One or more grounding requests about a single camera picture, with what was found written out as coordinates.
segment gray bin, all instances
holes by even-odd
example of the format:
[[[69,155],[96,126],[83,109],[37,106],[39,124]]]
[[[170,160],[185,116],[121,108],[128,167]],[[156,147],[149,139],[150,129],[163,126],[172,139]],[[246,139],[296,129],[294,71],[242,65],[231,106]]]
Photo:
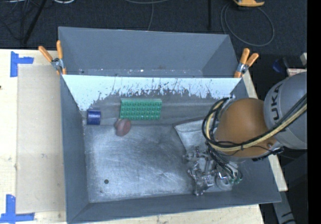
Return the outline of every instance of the gray bin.
[[[244,179],[231,191],[192,194],[173,125],[204,118],[227,94],[248,97],[243,80],[233,78],[238,62],[228,35],[69,27],[58,33],[67,67],[60,84],[68,223],[280,201],[267,159],[246,161]],[[138,90],[156,80],[153,93],[142,87],[130,98],[163,101],[159,120],[132,121],[124,137],[113,126],[128,95],[119,92],[126,86],[110,88],[119,79]],[[192,92],[166,80],[201,85]],[[101,111],[100,125],[86,124],[87,109]]]

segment green grid block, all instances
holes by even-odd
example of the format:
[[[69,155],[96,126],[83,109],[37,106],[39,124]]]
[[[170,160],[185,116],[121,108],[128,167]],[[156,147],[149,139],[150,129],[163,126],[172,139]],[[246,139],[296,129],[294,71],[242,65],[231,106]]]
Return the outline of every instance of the green grid block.
[[[161,99],[121,99],[119,118],[132,121],[159,120],[162,103]]]

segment blue tape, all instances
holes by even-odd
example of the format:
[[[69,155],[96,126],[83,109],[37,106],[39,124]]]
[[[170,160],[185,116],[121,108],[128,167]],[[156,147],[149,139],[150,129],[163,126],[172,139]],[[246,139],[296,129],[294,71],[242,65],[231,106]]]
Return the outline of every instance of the blue tape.
[[[16,214],[16,198],[13,195],[6,195],[6,212],[0,216],[0,223],[15,224],[17,221],[34,220],[35,214]]]
[[[100,125],[101,113],[99,110],[87,111],[87,124],[88,125]]]
[[[11,52],[10,62],[10,77],[18,76],[18,64],[32,64],[34,62],[33,57],[22,57],[19,58],[19,54]]]

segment black stand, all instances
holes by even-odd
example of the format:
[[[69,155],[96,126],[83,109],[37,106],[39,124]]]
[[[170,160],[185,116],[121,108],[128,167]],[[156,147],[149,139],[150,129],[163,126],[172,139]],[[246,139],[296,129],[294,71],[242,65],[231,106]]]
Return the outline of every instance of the black stand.
[[[38,9],[38,11],[37,11],[37,13],[36,13],[36,16],[34,17],[33,21],[31,22],[31,24],[30,24],[30,26],[29,26],[29,28],[28,28],[28,30],[27,30],[26,37],[25,37],[25,39],[23,40],[23,44],[24,44],[24,45],[27,44],[27,42],[28,42],[28,40],[29,40],[29,37],[30,37],[30,35],[31,35],[31,33],[32,33],[32,31],[33,31],[36,23],[37,23],[37,20],[38,20],[40,14],[41,14],[43,8],[45,7],[46,2],[47,2],[47,0],[43,0],[43,1],[42,1],[41,5],[40,5],[40,7],[39,7],[39,9]]]

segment yellow cable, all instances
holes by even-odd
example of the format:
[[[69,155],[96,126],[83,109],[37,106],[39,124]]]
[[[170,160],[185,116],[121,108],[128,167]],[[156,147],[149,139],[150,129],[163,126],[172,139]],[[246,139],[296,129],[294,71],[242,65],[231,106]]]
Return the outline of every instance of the yellow cable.
[[[225,148],[225,147],[220,147],[220,146],[216,146],[211,144],[211,146],[219,151],[222,152],[231,152],[231,151],[236,151],[236,150],[242,150],[242,149],[246,149],[249,147],[252,147],[258,143],[261,143],[262,141],[274,136],[276,133],[278,133],[279,131],[281,131],[282,129],[286,128],[288,125],[290,125],[297,117],[299,117],[302,113],[304,113],[307,109],[307,103],[301,107],[296,113],[294,113],[290,118],[288,118],[284,123],[282,123],[278,128],[272,130],[270,133],[266,134],[265,136],[261,137],[260,139],[253,141],[249,144],[243,145],[243,146],[234,146],[234,147],[229,147],[229,148]],[[209,135],[209,126],[210,126],[210,119],[212,118],[214,113],[212,113],[206,122],[206,136],[208,137],[208,139],[211,140],[210,135]]]

